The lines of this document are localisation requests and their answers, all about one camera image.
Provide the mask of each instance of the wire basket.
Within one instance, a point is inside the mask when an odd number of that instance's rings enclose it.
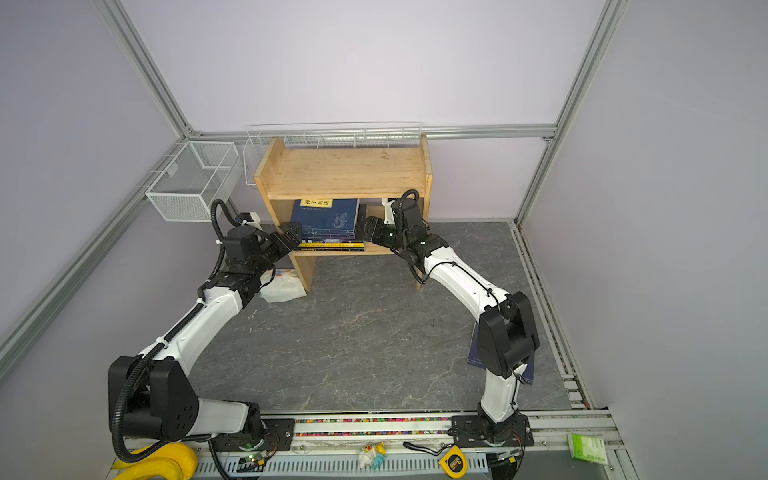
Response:
[[[210,204],[227,201],[243,170],[237,147],[225,141],[188,141],[147,189],[168,222],[208,222]]]
[[[330,124],[248,125],[243,148],[245,183],[256,188],[253,174],[266,148],[281,137],[286,148],[391,148],[418,147],[422,136],[419,122],[364,122]]]

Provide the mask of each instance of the book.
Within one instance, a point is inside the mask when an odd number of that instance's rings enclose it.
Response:
[[[302,242],[299,248],[363,248],[363,242]]]
[[[365,247],[310,247],[299,248],[299,252],[364,252]]]
[[[571,450],[571,458],[608,465],[603,439],[571,433],[568,434],[568,448]]]
[[[328,236],[328,237],[314,237],[314,238],[302,238],[302,243],[359,243],[361,240],[355,240],[354,237],[348,236]]]
[[[478,331],[479,327],[475,322],[475,329],[472,331],[472,340],[469,341],[469,352],[467,353],[467,363],[472,366],[476,366],[480,369],[485,369],[485,364],[480,359],[480,349],[478,348]],[[532,353],[528,357],[528,366],[525,367],[522,378],[528,385],[533,385],[533,372],[534,372],[534,354]]]
[[[358,203],[356,198],[296,200],[291,221],[301,223],[302,239],[354,237]]]

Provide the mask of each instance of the yellow label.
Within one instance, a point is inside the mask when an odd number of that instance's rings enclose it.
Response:
[[[303,199],[301,200],[302,207],[320,207],[320,208],[331,208],[333,206],[333,199],[328,200],[307,200]]]

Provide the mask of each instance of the blue book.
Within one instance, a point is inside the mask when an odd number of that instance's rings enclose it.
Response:
[[[355,233],[356,198],[334,200],[330,207],[303,207],[301,200],[293,206],[292,222],[301,223],[301,237],[351,237]]]
[[[485,364],[480,359],[480,350],[478,348],[478,324],[475,322],[475,330],[472,332],[472,341],[469,343],[469,353],[467,354],[467,363],[481,369],[485,369]],[[523,380],[529,385],[533,385],[533,353],[528,357],[528,366],[523,372]]]

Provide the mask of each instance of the wooden shelf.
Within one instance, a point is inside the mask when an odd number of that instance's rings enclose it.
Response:
[[[432,162],[426,137],[417,148],[285,148],[272,139],[253,175],[275,225],[290,221],[295,200],[303,198],[399,197],[419,192],[424,220],[432,199]],[[382,217],[384,208],[371,205],[368,215]],[[312,287],[317,257],[391,255],[388,248],[366,242],[363,252],[291,252],[290,259],[307,292]]]
[[[412,188],[424,196],[426,181],[418,148],[285,150],[267,184],[267,196],[271,200],[384,198],[399,197]]]

